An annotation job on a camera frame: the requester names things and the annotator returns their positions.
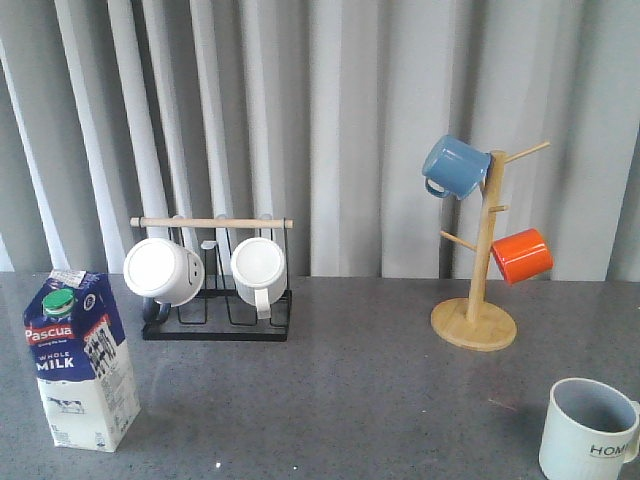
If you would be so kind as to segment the blue white milk carton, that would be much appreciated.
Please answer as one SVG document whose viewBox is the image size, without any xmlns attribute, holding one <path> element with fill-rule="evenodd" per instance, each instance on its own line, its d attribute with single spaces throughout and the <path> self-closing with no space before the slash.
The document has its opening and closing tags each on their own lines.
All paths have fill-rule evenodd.
<svg viewBox="0 0 640 480">
<path fill-rule="evenodd" d="M 107 275 L 51 271 L 23 323 L 55 446 L 115 451 L 141 406 Z"/>
</svg>

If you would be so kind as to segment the white HOME mug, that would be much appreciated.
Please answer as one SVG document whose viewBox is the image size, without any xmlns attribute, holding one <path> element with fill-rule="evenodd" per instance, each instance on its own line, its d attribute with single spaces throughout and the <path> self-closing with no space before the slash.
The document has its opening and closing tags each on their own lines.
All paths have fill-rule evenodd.
<svg viewBox="0 0 640 480">
<path fill-rule="evenodd" d="M 586 378 L 550 389 L 538 461 L 548 479 L 617 479 L 639 454 L 639 403 Z"/>
</svg>

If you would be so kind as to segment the white ribbed mug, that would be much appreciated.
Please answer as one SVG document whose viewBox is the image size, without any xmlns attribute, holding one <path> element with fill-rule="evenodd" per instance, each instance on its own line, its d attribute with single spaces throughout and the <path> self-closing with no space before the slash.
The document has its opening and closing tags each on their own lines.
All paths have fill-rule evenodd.
<svg viewBox="0 0 640 480">
<path fill-rule="evenodd" d="M 233 251 L 231 270 L 240 298 L 255 307 L 258 319 L 270 319 L 271 305 L 286 289 L 282 249 L 267 238 L 246 239 Z"/>
</svg>

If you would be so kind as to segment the grey pleated curtain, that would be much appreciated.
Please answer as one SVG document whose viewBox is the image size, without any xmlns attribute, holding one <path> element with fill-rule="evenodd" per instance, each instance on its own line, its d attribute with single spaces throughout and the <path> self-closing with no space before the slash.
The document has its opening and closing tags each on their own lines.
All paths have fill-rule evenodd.
<svg viewBox="0 0 640 480">
<path fill-rule="evenodd" d="M 464 278 L 480 198 L 429 195 L 443 134 L 550 147 L 504 236 L 553 280 L 639 278 L 635 1 L 5 1 L 1 267 L 118 272 L 137 215 L 294 221 L 296 275 Z"/>
</svg>

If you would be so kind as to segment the blue enamel mug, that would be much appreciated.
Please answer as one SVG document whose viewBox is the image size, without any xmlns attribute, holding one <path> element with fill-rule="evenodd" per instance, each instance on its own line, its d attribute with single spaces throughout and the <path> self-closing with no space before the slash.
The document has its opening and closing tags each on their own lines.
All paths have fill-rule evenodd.
<svg viewBox="0 0 640 480">
<path fill-rule="evenodd" d="M 442 136 L 427 155 L 422 167 L 426 190 L 438 197 L 468 197 L 484 180 L 491 155 L 451 136 Z"/>
</svg>

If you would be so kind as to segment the white smiley face mug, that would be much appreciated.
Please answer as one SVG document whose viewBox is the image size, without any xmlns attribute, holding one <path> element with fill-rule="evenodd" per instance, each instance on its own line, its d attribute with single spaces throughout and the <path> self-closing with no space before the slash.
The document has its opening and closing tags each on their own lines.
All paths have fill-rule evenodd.
<svg viewBox="0 0 640 480">
<path fill-rule="evenodd" d="M 204 264 L 197 254 L 163 238 L 135 244 L 126 255 L 123 274 L 135 294 L 174 307 L 191 301 L 205 279 Z"/>
</svg>

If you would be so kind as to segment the wooden mug tree stand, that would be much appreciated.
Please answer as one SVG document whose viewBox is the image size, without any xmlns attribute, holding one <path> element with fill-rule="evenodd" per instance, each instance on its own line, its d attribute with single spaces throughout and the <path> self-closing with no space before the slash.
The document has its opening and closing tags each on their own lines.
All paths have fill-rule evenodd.
<svg viewBox="0 0 640 480">
<path fill-rule="evenodd" d="M 514 154 L 501 150 L 490 153 L 491 163 L 482 187 L 482 207 L 477 241 L 474 245 L 442 231 L 440 235 L 475 253 L 469 293 L 437 304 L 431 312 L 431 326 L 445 341 L 469 350 L 491 352 L 511 345 L 517 325 L 508 312 L 485 300 L 491 245 L 496 215 L 507 207 L 500 203 L 505 165 L 550 146 L 544 141 Z"/>
</svg>

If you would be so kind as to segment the orange enamel mug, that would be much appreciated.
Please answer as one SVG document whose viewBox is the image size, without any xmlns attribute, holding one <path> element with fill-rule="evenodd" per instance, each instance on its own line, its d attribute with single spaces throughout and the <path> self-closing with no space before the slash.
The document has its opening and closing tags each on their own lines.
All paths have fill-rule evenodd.
<svg viewBox="0 0 640 480">
<path fill-rule="evenodd" d="M 539 275 L 554 266 L 548 245 L 534 228 L 495 240 L 491 253 L 509 285 Z"/>
</svg>

